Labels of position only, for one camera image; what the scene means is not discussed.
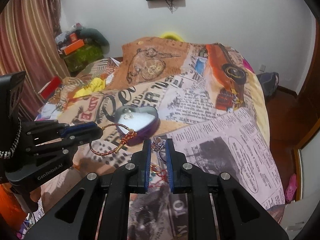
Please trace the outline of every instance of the white wall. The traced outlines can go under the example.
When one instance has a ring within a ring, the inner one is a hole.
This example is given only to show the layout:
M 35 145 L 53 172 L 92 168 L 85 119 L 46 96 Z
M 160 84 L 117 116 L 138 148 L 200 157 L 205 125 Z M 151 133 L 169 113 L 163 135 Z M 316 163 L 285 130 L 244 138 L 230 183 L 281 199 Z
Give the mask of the white wall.
M 281 86 L 296 91 L 310 65 L 315 40 L 315 20 L 303 0 L 179 0 L 173 14 L 164 1 L 61 0 L 61 4 L 62 29 L 75 22 L 98 29 L 110 42 L 110 57 L 122 56 L 122 44 L 174 31 L 188 42 L 230 45 L 256 73 L 264 64 L 266 71 L 279 73 Z

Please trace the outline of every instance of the pink crocs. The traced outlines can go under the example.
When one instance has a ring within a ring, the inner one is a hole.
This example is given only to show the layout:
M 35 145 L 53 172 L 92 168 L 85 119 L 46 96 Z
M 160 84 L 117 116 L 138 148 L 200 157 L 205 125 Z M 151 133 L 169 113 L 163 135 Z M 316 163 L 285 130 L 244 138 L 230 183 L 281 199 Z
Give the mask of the pink crocs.
M 290 203 L 293 200 L 294 193 L 298 188 L 297 176 L 292 174 L 289 180 L 289 185 L 284 193 L 284 198 L 287 203 Z

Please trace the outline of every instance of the door frame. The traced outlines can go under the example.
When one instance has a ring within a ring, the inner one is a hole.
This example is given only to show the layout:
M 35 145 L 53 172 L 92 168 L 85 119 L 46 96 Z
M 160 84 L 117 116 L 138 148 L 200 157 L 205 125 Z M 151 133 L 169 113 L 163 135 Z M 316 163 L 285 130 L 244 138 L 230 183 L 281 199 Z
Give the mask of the door frame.
M 298 99 L 301 98 L 303 92 L 305 91 L 307 84 L 309 82 L 311 73 L 315 67 L 316 62 L 319 62 L 320 60 L 320 44 L 319 44 L 319 22 L 316 19 L 316 39 L 315 39 L 315 47 L 313 49 L 313 55 L 312 55 L 312 59 L 311 59 L 311 64 L 306 76 L 306 79 L 303 82 L 302 88 L 298 94 Z
M 295 168 L 296 168 L 296 175 L 297 175 L 297 195 L 295 200 L 302 199 L 302 192 L 303 192 L 303 168 L 301 162 L 301 149 L 303 149 L 308 142 L 310 142 L 313 137 L 320 131 L 320 119 L 316 122 L 316 124 L 311 128 L 311 130 L 302 138 L 302 140 L 293 148 L 294 160 L 295 160 Z

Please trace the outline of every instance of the bracelet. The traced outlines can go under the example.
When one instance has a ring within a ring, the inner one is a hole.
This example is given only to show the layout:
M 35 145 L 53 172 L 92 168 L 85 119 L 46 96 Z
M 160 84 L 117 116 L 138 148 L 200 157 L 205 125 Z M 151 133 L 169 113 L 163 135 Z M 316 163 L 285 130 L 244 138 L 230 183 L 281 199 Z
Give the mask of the bracelet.
M 98 156 L 106 156 L 106 155 L 110 155 L 110 154 L 112 154 L 112 153 L 118 153 L 118 151 L 119 151 L 130 139 L 132 139 L 132 138 L 134 138 L 134 137 L 137 136 L 137 133 L 136 133 L 134 130 L 126 127 L 125 125 L 123 125 L 123 124 L 121 124 L 121 123 L 111 123 L 111 124 L 108 124 L 108 125 L 106 125 L 106 126 L 102 126 L 102 127 L 100 127 L 100 128 L 101 128 L 102 130 L 105 130 L 105 128 L 110 127 L 110 126 L 121 126 L 121 127 L 123 127 L 124 129 L 128 130 L 129 132 L 121 139 L 120 144 L 119 144 L 116 148 L 114 148 L 113 150 L 108 151 L 108 152 L 106 152 L 106 153 L 96 152 L 94 149 L 92 149 L 92 145 L 91 145 L 92 142 L 90 142 L 90 143 L 89 143 L 89 148 L 90 148 L 90 150 L 91 150 L 95 155 L 98 155 Z

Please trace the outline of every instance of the chain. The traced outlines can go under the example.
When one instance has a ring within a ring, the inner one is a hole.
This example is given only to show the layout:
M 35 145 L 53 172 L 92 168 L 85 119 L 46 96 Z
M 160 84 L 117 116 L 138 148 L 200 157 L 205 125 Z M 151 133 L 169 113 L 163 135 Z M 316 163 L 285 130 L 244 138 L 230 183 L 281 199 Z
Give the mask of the chain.
M 17 145 L 19 143 L 20 133 L 21 133 L 21 120 L 20 120 L 20 118 L 18 118 L 18 121 L 19 121 L 19 123 L 18 123 L 17 135 L 11 145 L 11 148 L 9 151 L 0 151 L 0 159 L 10 159 L 13 156 L 13 154 L 17 148 Z
M 106 155 L 110 155 L 112 153 L 118 153 L 118 151 L 132 138 L 136 137 L 137 136 L 137 133 L 126 127 L 125 125 L 121 124 L 121 123 L 111 123 L 111 124 L 108 124 L 106 126 L 102 126 L 100 127 L 102 130 L 105 130 L 105 128 L 107 127 L 110 127 L 110 126 L 121 126 L 123 127 L 124 129 L 128 130 L 129 132 L 121 139 L 121 142 L 120 144 L 114 148 L 113 150 L 111 151 L 108 151 L 106 153 L 100 153 L 100 152 L 96 152 L 94 149 L 92 149 L 92 145 L 91 145 L 91 142 L 89 143 L 89 148 L 90 150 L 95 154 L 95 155 L 99 155 L 99 156 L 106 156 Z

